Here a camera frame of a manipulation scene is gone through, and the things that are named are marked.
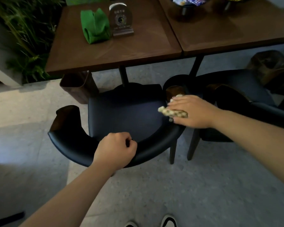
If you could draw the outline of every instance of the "gray tile floor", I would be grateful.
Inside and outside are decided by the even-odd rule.
[[[258,51],[284,45],[205,57],[198,75],[244,68]],[[194,58],[127,68],[130,81],[163,84],[188,74]],[[94,73],[102,90],[121,84],[117,70]],[[80,107],[87,131],[87,106],[59,87],[59,80],[27,84],[20,89],[0,85],[0,218],[25,210],[27,217],[52,198],[83,167],[70,163],[50,142],[47,131],[55,111]],[[175,164],[168,150],[156,158],[110,178],[82,226],[123,226],[135,219],[158,226],[165,213],[179,226],[284,226],[284,184],[234,143],[200,142],[186,160],[192,129],[179,138]],[[8,226],[18,226],[20,222]]]

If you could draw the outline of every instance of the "black and white shoe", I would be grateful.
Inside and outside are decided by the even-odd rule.
[[[161,227],[178,227],[176,219],[172,215],[165,215]]]
[[[135,222],[129,221],[124,227],[138,227],[138,225]]]

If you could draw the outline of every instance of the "table top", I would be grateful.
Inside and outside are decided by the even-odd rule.
[[[177,6],[159,0],[184,56],[220,53],[284,43],[284,10],[267,0],[237,3],[232,13],[212,11],[212,0],[179,21]]]
[[[125,3],[133,14],[133,36],[89,45],[80,12],[101,8],[109,15],[112,3]],[[45,70],[49,74],[92,72],[180,57],[182,49],[158,0],[117,0],[64,7]]]

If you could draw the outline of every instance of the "forearm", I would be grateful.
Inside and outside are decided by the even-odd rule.
[[[249,151],[284,182],[284,129],[230,111],[221,111],[213,128]]]
[[[108,166],[93,163],[21,227],[80,226],[92,202],[113,173],[114,170]]]

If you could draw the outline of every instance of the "hand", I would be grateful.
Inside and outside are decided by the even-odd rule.
[[[167,108],[183,110],[188,113],[188,118],[174,117],[174,123],[193,128],[213,127],[216,116],[223,111],[194,95],[173,97],[173,100],[168,104]]]
[[[131,139],[128,132],[109,133],[98,145],[94,162],[112,167],[114,171],[124,168],[133,159],[137,142]]]

